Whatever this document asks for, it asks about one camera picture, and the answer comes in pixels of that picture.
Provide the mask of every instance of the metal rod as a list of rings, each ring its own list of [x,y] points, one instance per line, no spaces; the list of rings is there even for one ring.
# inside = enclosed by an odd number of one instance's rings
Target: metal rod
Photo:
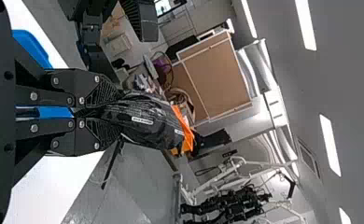
[[[113,155],[112,155],[112,159],[109,163],[108,169],[106,170],[106,174],[104,177],[104,183],[101,185],[101,189],[105,189],[106,183],[107,183],[107,179],[110,176],[110,172],[112,170],[113,167],[113,163],[115,162],[115,158],[118,156],[118,154],[120,153],[121,149],[124,146],[124,141],[122,139],[119,139],[118,142],[116,143],[116,147],[115,150],[113,151]]]

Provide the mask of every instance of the screw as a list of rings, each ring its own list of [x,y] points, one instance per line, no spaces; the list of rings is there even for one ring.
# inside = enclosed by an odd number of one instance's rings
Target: screw
[[[80,103],[81,105],[84,105],[84,97],[80,97],[80,98],[79,98],[79,103]]]
[[[57,148],[60,145],[60,142],[54,141],[52,145],[53,145],[53,148]]]
[[[5,152],[12,152],[14,149],[15,149],[15,147],[14,147],[14,145],[13,145],[13,144],[7,144],[7,145],[4,147],[4,151],[5,151]]]
[[[53,79],[53,83],[54,83],[54,85],[58,85],[60,83],[60,80],[57,77],[55,77]]]
[[[32,100],[32,101],[36,101],[37,100],[37,93],[36,92],[31,92],[31,95],[30,95],[30,99]]]
[[[84,120],[81,120],[81,121],[79,122],[79,128],[84,128]]]
[[[31,125],[31,133],[37,133],[37,131],[39,131],[39,127],[37,126],[37,124],[33,124]]]
[[[11,79],[14,78],[14,75],[13,75],[13,73],[7,71],[7,72],[4,73],[4,77],[5,77],[6,80],[11,80]]]

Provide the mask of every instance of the ceiling light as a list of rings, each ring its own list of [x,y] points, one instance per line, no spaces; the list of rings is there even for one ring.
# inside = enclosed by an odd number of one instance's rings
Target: ceiling light
[[[327,149],[328,153],[330,169],[336,173],[336,175],[342,176],[342,170],[340,169],[339,157],[337,155],[331,121],[323,115],[319,115],[319,119],[321,121],[322,134],[324,135],[325,148]]]
[[[303,37],[304,46],[307,49],[316,50],[314,28],[313,22],[311,21],[308,0],[295,0],[295,3],[296,9],[298,11],[299,23],[301,24],[301,34]]]
[[[227,19],[226,23],[228,24],[229,32],[234,34],[234,26],[232,25],[231,19]]]
[[[342,224],[351,224],[351,218],[344,212],[342,208],[339,208],[339,212]]]
[[[243,4],[243,10],[246,16],[246,20],[248,21],[249,29],[251,31],[252,37],[258,38],[258,34],[255,29],[254,21],[252,20],[251,11],[249,10],[248,2],[247,0],[241,1]]]

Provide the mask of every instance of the wooden panel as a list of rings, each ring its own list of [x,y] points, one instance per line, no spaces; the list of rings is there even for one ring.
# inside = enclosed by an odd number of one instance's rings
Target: wooden panel
[[[196,109],[196,123],[207,119],[208,116],[205,112],[204,106],[200,101],[199,95],[197,94],[196,90],[194,90],[193,85],[189,79],[188,73],[186,72],[184,66],[180,63],[177,66],[173,67],[174,70],[174,82],[173,87],[182,89],[186,91],[191,101],[194,104],[194,108]]]
[[[230,41],[185,61],[210,118],[250,103]]]
[[[202,49],[207,49],[213,45],[215,45],[216,43],[229,38],[229,33],[228,32],[223,32],[219,35],[215,35],[215,36],[211,36],[208,39],[205,39],[204,41],[200,42],[199,44],[191,47],[190,49],[186,49],[184,51],[179,51],[177,53],[178,57],[180,60],[183,60],[185,58],[187,58],[188,56],[202,50]]]

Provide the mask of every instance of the desk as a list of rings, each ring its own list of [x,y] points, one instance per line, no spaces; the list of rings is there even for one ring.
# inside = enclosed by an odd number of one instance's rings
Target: desk
[[[84,69],[77,52],[76,36],[70,35],[75,32],[75,26],[66,20],[56,0],[24,1],[42,19],[45,31],[22,0],[4,2],[12,29],[31,32],[49,54],[54,68],[67,68],[70,65]],[[13,188],[4,223],[61,223],[102,155],[103,152],[98,152],[78,158],[43,158]]]

